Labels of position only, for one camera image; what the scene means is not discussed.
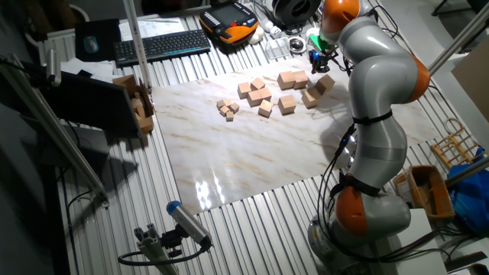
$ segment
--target paper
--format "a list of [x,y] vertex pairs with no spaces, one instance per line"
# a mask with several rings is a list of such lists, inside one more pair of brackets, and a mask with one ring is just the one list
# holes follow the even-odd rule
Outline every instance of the paper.
[[[138,21],[141,38],[155,37],[163,34],[185,31],[180,18],[153,18],[144,21]],[[132,40],[129,23],[119,24],[122,41]]]
[[77,58],[72,58],[68,62],[61,62],[61,71],[66,73],[78,74],[80,70],[85,70],[91,73],[92,79],[101,80],[103,82],[112,83],[115,76],[114,63],[113,61],[102,61],[102,62],[83,62]]

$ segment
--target black clamp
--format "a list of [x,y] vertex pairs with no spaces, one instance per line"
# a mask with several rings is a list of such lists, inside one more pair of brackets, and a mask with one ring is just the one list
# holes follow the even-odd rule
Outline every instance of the black clamp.
[[381,191],[378,188],[369,186],[367,183],[363,183],[362,181],[355,179],[351,174],[345,175],[340,172],[339,183],[335,185],[333,189],[331,189],[329,196],[334,198],[336,194],[340,193],[347,186],[351,186],[353,189],[372,197],[377,197]]
[[384,119],[388,119],[391,116],[392,116],[392,110],[390,110],[387,114],[378,116],[376,118],[369,118],[369,117],[353,118],[353,122],[355,124],[360,124],[360,125],[371,125],[372,123],[383,121]]

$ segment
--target wooden cube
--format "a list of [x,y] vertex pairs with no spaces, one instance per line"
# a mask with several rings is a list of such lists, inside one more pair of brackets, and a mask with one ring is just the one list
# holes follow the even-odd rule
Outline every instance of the wooden cube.
[[247,82],[238,85],[238,95],[240,99],[246,99],[249,92],[251,92],[250,83]]
[[316,107],[321,101],[321,94],[314,88],[304,92],[303,102],[306,108]]
[[217,109],[220,110],[222,107],[226,106],[226,104],[224,103],[224,100],[219,100],[216,104],[217,106]]
[[226,116],[226,113],[229,112],[229,108],[226,106],[222,106],[219,112],[221,113],[222,116]]
[[258,114],[263,115],[265,118],[270,117],[270,113],[272,112],[272,107],[274,104],[269,101],[262,101],[260,104],[260,109],[258,109]]
[[146,112],[144,111],[144,108],[143,106],[138,106],[136,108],[136,112],[138,113],[138,115],[141,117],[141,118],[146,118]]
[[268,88],[263,88],[258,90],[261,94],[261,99],[270,101],[272,99],[272,93]]
[[293,85],[294,89],[306,88],[307,82],[309,81],[306,72],[304,71],[295,72],[293,73],[293,77],[296,80],[295,84]]
[[256,91],[265,88],[265,82],[261,78],[257,77],[251,82],[251,91]]
[[296,78],[294,77],[292,72],[283,72],[278,75],[278,86],[282,89],[292,89],[296,84]]
[[229,106],[229,109],[231,110],[231,112],[233,114],[235,114],[239,111],[239,105],[236,103],[233,103],[233,104],[231,104],[231,106]]
[[278,108],[280,109],[282,115],[293,113],[293,111],[296,109],[296,106],[296,101],[291,95],[282,96],[278,99]]
[[132,108],[136,111],[138,106],[142,106],[143,102],[140,99],[131,99]]
[[334,85],[335,80],[328,75],[325,75],[318,80],[318,82],[314,85],[314,88],[316,88],[321,95],[324,95],[325,92],[329,92],[331,89],[333,89]]
[[233,114],[232,112],[227,112],[226,121],[232,121],[233,119],[235,119],[235,114]]
[[261,100],[262,100],[261,92],[260,91],[249,92],[247,100],[248,100],[248,103],[250,104],[250,107],[260,105]]
[[151,117],[141,119],[140,121],[138,121],[138,124],[143,134],[147,134],[153,131],[153,120],[151,119]]

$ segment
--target marble surface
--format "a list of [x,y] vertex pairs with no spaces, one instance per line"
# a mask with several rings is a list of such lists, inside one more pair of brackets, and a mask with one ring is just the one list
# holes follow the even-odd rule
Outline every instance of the marble surface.
[[[348,76],[332,68],[332,91],[316,108],[306,109],[303,90],[281,91],[283,71],[305,70],[311,86],[323,74],[310,74],[305,58],[252,70],[154,87],[154,108],[170,157],[182,203],[193,214],[244,199],[322,173],[351,125]],[[269,118],[239,99],[238,84],[262,77],[272,93]],[[293,95],[297,107],[282,116],[278,99]],[[226,122],[216,108],[231,99],[240,110]],[[394,105],[393,116],[407,133],[409,145],[432,139],[436,130],[418,102]]]

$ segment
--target keyboard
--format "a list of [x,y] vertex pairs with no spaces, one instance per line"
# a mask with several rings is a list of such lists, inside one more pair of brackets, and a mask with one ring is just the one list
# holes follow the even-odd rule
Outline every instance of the keyboard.
[[[205,53],[211,49],[203,30],[143,38],[143,46],[148,62]],[[114,43],[114,51],[117,67],[139,64],[132,40]]]

